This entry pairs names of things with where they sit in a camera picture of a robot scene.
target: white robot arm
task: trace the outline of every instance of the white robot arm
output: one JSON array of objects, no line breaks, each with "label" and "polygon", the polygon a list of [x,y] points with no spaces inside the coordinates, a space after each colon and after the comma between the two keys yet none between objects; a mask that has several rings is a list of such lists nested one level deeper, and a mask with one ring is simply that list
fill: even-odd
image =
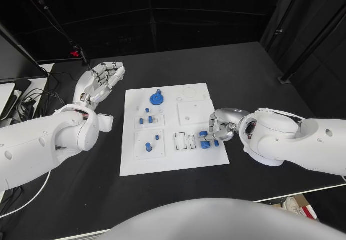
[{"label": "white robot arm", "polygon": [[100,64],[80,79],[74,104],[52,116],[0,128],[0,192],[26,184],[70,157],[91,150],[100,131],[113,130],[114,117],[94,110],[124,74],[121,62]]},{"label": "white robot arm", "polygon": [[[214,133],[215,121],[221,131]],[[211,115],[209,131],[202,141],[225,142],[238,133],[244,151],[269,166],[290,161],[309,170],[346,176],[346,120],[305,119],[267,108],[251,114],[224,108]]]}]

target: black table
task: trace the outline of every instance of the black table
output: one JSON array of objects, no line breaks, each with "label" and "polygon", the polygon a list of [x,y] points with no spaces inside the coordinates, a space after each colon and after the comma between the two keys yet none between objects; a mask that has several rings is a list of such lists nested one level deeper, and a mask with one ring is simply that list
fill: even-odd
[{"label": "black table", "polygon": [[[120,177],[126,90],[207,83],[215,109],[254,112],[271,108],[306,118],[313,113],[257,42],[123,56],[93,61],[123,62],[124,80],[97,108],[114,116],[113,131],[101,133],[96,147],[52,171],[48,185],[31,205],[0,220],[6,240],[49,240],[113,228],[140,213],[179,201],[234,198],[260,201],[345,184],[342,177],[313,172],[286,162],[258,163],[244,152],[238,137],[225,144],[230,164]],[[81,62],[59,63],[52,72],[80,78]],[[67,74],[59,95],[72,103],[77,82]],[[59,108],[59,101],[52,110]],[[16,209],[34,197],[46,175],[23,186]]]}]

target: blue object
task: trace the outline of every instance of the blue object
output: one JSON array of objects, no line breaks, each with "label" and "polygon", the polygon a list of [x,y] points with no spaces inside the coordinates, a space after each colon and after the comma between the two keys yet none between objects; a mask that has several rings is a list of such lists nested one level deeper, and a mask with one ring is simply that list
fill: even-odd
[{"label": "blue object", "polygon": [[[199,136],[204,137],[208,135],[208,131],[202,131],[199,133]],[[211,142],[209,141],[202,141],[201,142],[202,149],[209,149],[211,148]]]},{"label": "blue object", "polygon": [[147,151],[147,152],[152,152],[152,150],[153,150],[152,145],[150,145],[150,143],[147,143],[147,144],[146,144],[146,151]]},{"label": "blue object", "polygon": [[150,102],[153,105],[162,105],[165,102],[165,96],[162,95],[162,90],[158,89],[156,94],[150,97]]}]

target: white board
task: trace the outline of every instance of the white board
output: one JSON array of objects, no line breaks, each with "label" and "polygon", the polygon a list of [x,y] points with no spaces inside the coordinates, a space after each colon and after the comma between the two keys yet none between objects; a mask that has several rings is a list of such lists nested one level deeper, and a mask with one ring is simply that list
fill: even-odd
[{"label": "white board", "polygon": [[[165,102],[156,106],[150,103],[150,97],[158,89],[162,90]],[[209,129],[214,112],[207,83],[127,90],[120,176],[230,164],[222,142],[219,147],[211,142],[209,149],[201,146],[199,132]],[[149,123],[150,116],[160,121]],[[178,150],[176,134],[181,136],[179,141],[186,142],[188,149]],[[147,142],[152,144],[152,152],[146,149]]]}]

